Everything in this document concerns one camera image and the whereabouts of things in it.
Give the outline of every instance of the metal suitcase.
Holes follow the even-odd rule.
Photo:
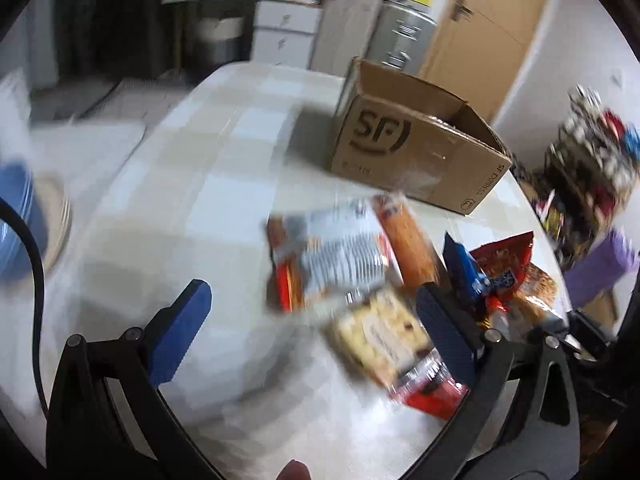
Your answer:
[[[436,22],[423,12],[385,2],[366,59],[417,75],[435,27]]]

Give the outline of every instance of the black cable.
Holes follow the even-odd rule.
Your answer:
[[[47,399],[44,396],[42,387],[42,377],[40,375],[40,333],[42,332],[42,314],[44,312],[44,270],[42,268],[42,259],[40,258],[40,250],[36,245],[36,240],[29,230],[27,224],[24,223],[20,215],[0,198],[0,220],[14,230],[20,238],[20,241],[27,249],[29,261],[31,263],[31,272],[33,273],[33,333],[31,334],[31,365],[33,367],[33,379],[36,383],[38,398],[40,399],[40,407],[44,417],[49,415],[47,408]]]

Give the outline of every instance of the blue snack bag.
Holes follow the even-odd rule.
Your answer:
[[[463,244],[454,241],[449,233],[444,235],[442,250],[447,273],[462,305],[474,313],[478,308],[484,309],[484,298],[491,292],[491,281],[478,267],[473,256]]]

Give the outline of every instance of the blue gripper pad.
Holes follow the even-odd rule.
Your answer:
[[[416,311],[451,376],[472,388],[484,345],[481,330],[471,316],[435,283],[425,283],[418,289]]]
[[[144,330],[147,372],[152,386],[174,378],[184,355],[211,310],[208,283],[191,280],[172,306],[158,311]]]

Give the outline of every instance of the door handle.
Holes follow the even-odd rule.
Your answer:
[[[458,22],[460,18],[468,20],[473,15],[474,12],[466,6],[465,0],[456,0],[456,3],[453,6],[453,13],[451,15],[451,19],[454,22]]]

